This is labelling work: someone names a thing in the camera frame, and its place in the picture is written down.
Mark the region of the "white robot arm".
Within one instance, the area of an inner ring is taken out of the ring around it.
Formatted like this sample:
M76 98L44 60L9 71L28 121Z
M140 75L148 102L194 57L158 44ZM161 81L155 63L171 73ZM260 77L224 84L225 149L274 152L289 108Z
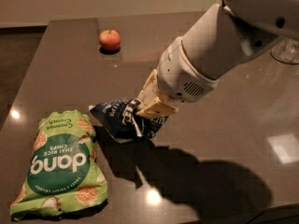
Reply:
M299 38L299 0L222 0L163 52L138 95L136 114L166 117L180 102L213 91L233 67L249 62L282 38Z

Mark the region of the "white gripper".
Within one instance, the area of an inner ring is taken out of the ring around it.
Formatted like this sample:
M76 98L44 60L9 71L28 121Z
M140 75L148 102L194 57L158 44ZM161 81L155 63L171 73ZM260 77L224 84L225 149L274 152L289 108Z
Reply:
M194 103L217 86L218 80L205 77L192 66L179 36L163 52L157 70L153 69L149 74L137 96L141 104L137 106L136 114L145 119L168 117L178 112L175 99Z

